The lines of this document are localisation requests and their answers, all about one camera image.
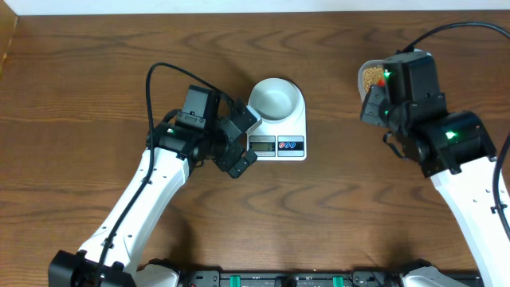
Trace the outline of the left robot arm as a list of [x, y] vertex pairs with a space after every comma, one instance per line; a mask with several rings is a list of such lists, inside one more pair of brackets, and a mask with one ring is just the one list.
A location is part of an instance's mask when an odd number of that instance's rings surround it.
[[191, 85], [181, 109], [151, 125], [137, 172], [99, 229], [72, 254], [49, 265], [51, 286], [176, 286], [179, 272], [165, 261], [139, 267], [156, 223], [198, 164], [212, 160], [233, 179], [257, 157], [239, 139], [261, 123], [241, 100]]

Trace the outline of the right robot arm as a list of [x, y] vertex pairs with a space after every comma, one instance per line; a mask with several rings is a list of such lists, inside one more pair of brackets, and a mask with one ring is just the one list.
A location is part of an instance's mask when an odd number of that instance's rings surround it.
[[415, 50], [364, 63], [362, 122], [387, 130], [400, 159], [419, 165], [446, 201], [485, 286], [509, 284], [509, 192], [497, 151], [473, 112], [449, 112], [432, 55]]

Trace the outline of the white digital kitchen scale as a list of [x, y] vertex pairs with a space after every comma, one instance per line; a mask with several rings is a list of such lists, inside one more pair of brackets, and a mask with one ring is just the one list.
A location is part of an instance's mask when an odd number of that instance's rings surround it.
[[302, 92], [295, 87], [301, 99], [296, 114], [280, 121], [261, 117], [262, 124], [247, 134], [247, 148], [254, 151], [260, 161], [303, 161], [307, 158], [306, 103]]

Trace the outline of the grey bowl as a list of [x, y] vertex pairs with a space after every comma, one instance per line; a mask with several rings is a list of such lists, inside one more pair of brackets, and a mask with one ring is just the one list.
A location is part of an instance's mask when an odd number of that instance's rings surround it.
[[249, 105], [265, 120], [280, 121], [297, 113], [301, 99], [291, 82], [268, 78], [257, 83], [250, 96]]

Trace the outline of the soybeans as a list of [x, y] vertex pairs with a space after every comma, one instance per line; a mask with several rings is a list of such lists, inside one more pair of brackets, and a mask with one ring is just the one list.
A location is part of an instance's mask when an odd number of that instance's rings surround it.
[[368, 92], [372, 85], [377, 85], [380, 79], [385, 80], [384, 69], [379, 66], [369, 67], [362, 72], [363, 90]]

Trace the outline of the clear plastic container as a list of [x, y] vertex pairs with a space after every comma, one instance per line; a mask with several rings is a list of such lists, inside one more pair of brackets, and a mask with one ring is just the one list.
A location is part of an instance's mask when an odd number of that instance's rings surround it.
[[358, 71], [358, 89], [361, 102], [372, 85], [384, 86], [386, 83], [383, 60], [370, 60], [365, 62]]

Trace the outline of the black mounting rail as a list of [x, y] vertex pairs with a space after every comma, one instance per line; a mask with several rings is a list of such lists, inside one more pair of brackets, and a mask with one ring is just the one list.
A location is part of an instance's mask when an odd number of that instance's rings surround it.
[[249, 273], [199, 270], [182, 273], [178, 287], [384, 287], [403, 286], [398, 275], [380, 271], [350, 273]]

